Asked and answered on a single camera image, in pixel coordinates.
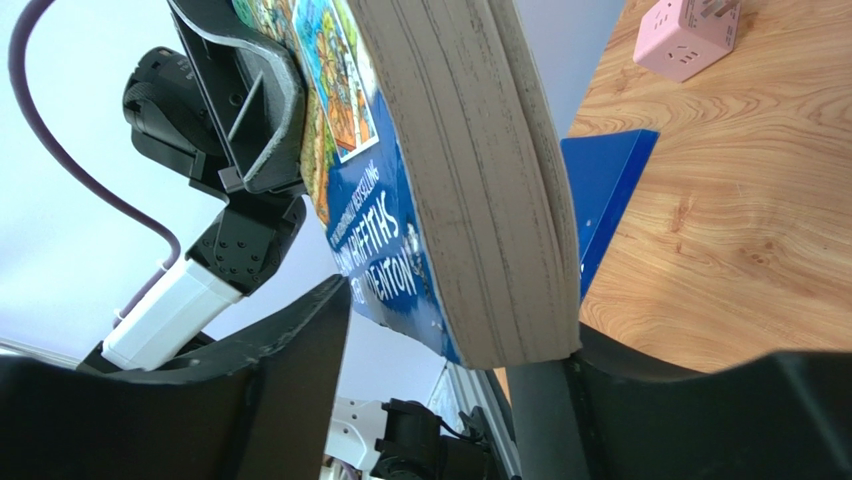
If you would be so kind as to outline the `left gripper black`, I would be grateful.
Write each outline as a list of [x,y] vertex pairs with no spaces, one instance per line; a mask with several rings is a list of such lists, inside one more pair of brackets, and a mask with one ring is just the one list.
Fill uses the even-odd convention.
[[134,148],[218,200],[228,163],[249,193],[301,193],[307,92],[293,55],[229,1],[169,6],[189,59],[160,46],[139,60],[122,97]]

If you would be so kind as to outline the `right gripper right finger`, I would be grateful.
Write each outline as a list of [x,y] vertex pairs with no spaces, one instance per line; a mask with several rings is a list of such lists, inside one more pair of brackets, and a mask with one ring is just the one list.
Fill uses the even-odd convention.
[[847,479],[851,356],[777,351],[700,373],[590,327],[506,371],[526,479]]

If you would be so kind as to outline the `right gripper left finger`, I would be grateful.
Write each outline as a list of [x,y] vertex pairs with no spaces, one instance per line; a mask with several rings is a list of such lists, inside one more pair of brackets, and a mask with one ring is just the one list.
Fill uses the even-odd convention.
[[5,479],[316,479],[349,324],[334,275],[163,370],[1,361]]

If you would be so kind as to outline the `blue 91-storey treehouse book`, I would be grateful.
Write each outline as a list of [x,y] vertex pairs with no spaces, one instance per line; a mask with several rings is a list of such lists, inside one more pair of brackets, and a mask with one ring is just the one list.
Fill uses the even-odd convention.
[[306,85],[299,172],[354,310],[469,369],[580,347],[573,201],[513,1],[237,1]]

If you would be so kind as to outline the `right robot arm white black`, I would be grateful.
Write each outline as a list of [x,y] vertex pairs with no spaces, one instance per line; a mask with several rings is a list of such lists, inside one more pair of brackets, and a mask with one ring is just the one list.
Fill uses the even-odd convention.
[[335,398],[339,276],[154,371],[1,360],[5,479],[316,479],[334,439],[381,479],[847,479],[851,356],[776,352],[701,374],[585,328],[512,371],[507,435],[483,412],[444,436],[425,406]]

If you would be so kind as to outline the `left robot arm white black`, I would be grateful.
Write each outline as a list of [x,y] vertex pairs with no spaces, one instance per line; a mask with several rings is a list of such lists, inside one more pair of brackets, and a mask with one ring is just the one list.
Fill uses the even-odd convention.
[[306,215],[308,90],[293,55],[229,1],[173,1],[182,50],[139,61],[123,95],[143,156],[223,203],[80,369],[156,370],[206,344],[203,328],[278,270]]

